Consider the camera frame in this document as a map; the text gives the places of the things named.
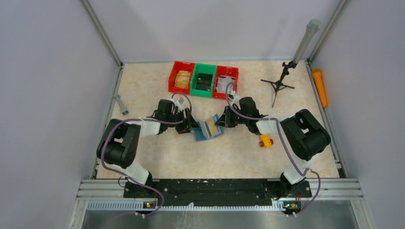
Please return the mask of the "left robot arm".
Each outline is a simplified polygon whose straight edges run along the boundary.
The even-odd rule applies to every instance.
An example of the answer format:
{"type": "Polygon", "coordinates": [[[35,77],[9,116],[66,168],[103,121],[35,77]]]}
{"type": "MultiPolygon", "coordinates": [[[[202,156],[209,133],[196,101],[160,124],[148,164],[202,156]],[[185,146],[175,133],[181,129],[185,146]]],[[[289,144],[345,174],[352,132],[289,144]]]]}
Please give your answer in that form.
{"type": "Polygon", "coordinates": [[[168,128],[175,128],[178,134],[200,128],[191,108],[183,108],[182,103],[182,98],[161,99],[157,109],[146,119],[111,119],[103,133],[96,150],[97,157],[109,165],[109,170],[126,176],[135,184],[135,191],[141,197],[151,195],[153,184],[151,173],[135,160],[139,139],[160,135],[168,128]]]}

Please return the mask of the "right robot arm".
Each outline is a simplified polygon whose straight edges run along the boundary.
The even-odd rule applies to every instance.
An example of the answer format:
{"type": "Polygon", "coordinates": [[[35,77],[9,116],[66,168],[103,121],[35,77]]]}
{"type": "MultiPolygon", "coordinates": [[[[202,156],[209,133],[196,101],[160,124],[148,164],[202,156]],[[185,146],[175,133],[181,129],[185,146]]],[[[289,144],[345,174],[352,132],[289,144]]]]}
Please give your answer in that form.
{"type": "Polygon", "coordinates": [[[227,128],[242,124],[255,135],[266,135],[276,130],[290,160],[290,165],[280,176],[277,191],[280,195],[294,196],[317,155],[330,144],[329,133],[307,109],[280,121],[260,114],[251,97],[241,98],[238,103],[229,103],[215,124],[227,128]]]}

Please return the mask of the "teal card holder wallet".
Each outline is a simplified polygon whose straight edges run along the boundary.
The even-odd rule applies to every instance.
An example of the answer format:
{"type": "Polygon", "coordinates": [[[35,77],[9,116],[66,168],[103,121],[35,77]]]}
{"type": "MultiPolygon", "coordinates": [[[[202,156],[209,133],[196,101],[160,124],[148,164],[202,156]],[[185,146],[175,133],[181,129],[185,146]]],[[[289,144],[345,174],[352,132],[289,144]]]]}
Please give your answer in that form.
{"type": "Polygon", "coordinates": [[[200,129],[196,129],[196,130],[192,131],[192,133],[194,134],[195,141],[197,141],[197,142],[207,141],[207,140],[217,138],[220,135],[224,134],[224,127],[217,126],[221,133],[216,136],[212,136],[212,137],[210,136],[209,126],[215,125],[215,122],[218,119],[219,119],[219,115],[215,114],[214,116],[210,117],[209,119],[207,119],[205,121],[199,120],[197,123],[200,125],[200,129]]]}

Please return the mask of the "gold credit card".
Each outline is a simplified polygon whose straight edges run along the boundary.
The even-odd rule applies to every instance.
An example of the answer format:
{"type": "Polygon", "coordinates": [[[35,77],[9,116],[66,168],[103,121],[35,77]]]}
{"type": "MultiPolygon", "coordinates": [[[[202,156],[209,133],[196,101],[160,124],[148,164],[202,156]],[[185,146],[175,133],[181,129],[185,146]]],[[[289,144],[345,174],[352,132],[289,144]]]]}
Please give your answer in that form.
{"type": "Polygon", "coordinates": [[[209,132],[211,137],[221,133],[218,127],[215,125],[209,126],[209,132]]]}

